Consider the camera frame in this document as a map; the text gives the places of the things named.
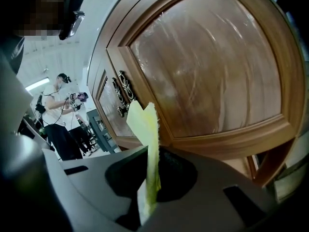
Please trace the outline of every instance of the white ceiling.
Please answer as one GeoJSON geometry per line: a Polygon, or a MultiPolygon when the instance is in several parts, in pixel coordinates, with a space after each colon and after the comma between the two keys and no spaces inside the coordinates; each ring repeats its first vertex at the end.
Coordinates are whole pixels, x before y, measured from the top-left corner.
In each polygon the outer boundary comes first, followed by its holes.
{"type": "MultiPolygon", "coordinates": [[[[27,87],[46,77],[53,83],[60,73],[70,76],[72,82],[79,83],[83,67],[87,67],[105,14],[114,0],[84,0],[81,10],[85,19],[77,33],[64,41],[58,37],[48,37],[44,41],[25,39],[24,57],[18,72],[18,79],[27,87]]],[[[41,92],[44,87],[32,90],[41,92]]]]}

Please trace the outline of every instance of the man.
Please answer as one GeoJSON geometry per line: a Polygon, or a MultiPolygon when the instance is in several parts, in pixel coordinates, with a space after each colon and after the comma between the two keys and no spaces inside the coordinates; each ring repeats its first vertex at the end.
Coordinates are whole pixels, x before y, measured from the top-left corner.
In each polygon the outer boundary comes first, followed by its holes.
{"type": "Polygon", "coordinates": [[[91,154],[95,152],[96,149],[91,148],[88,135],[81,127],[77,119],[80,119],[85,125],[88,125],[88,123],[84,121],[83,118],[77,112],[73,112],[72,114],[71,113],[66,114],[63,115],[62,117],[66,123],[66,129],[68,130],[72,138],[76,141],[79,148],[83,151],[84,155],[87,157],[91,156],[91,154]]]}
{"type": "Polygon", "coordinates": [[[25,36],[59,35],[64,40],[73,35],[71,15],[79,12],[82,3],[83,0],[1,0],[1,66],[8,64],[18,73],[25,36]]]}
{"type": "Polygon", "coordinates": [[[53,142],[62,160],[82,159],[78,145],[65,128],[62,115],[71,114],[74,108],[64,109],[69,99],[62,99],[59,91],[68,82],[65,74],[59,74],[54,85],[47,85],[43,92],[42,104],[46,111],[42,114],[48,140],[53,142]]]}

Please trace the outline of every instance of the ornate metal handle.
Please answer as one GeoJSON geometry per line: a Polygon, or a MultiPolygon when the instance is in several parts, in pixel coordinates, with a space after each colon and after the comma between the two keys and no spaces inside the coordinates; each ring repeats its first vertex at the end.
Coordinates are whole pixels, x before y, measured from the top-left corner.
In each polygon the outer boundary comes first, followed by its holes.
{"type": "Polygon", "coordinates": [[[120,117],[124,117],[125,113],[129,111],[130,104],[126,103],[124,97],[122,96],[122,92],[121,92],[120,87],[117,84],[116,78],[112,79],[112,84],[114,85],[115,92],[118,95],[120,103],[124,106],[123,108],[120,106],[117,107],[117,114],[119,114],[120,117]]]}
{"type": "Polygon", "coordinates": [[[120,78],[120,82],[122,84],[122,87],[124,88],[126,95],[129,97],[130,101],[136,101],[137,97],[134,94],[134,92],[132,91],[132,86],[131,86],[129,80],[126,78],[124,71],[119,72],[119,78],[120,78]]]}

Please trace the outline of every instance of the cabinet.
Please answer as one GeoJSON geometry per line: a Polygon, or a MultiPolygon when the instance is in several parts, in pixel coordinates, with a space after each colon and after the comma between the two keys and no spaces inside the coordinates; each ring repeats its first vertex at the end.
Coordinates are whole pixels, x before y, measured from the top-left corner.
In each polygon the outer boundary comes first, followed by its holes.
{"type": "Polygon", "coordinates": [[[270,0],[120,0],[88,85],[118,145],[140,144],[123,108],[153,102],[163,146],[220,160],[269,151],[259,184],[283,165],[305,107],[301,53],[270,0]]]}

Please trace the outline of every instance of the ceiling light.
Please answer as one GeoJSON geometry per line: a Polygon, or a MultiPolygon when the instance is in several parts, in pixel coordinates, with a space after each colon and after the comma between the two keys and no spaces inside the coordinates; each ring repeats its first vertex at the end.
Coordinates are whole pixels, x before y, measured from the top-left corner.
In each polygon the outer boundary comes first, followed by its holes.
{"type": "Polygon", "coordinates": [[[49,83],[49,78],[45,78],[45,79],[43,79],[43,80],[41,80],[39,82],[36,82],[36,83],[26,87],[26,90],[30,91],[30,90],[32,90],[32,89],[34,89],[34,88],[36,88],[38,86],[41,86],[41,85],[43,85],[45,83],[49,83]]]}

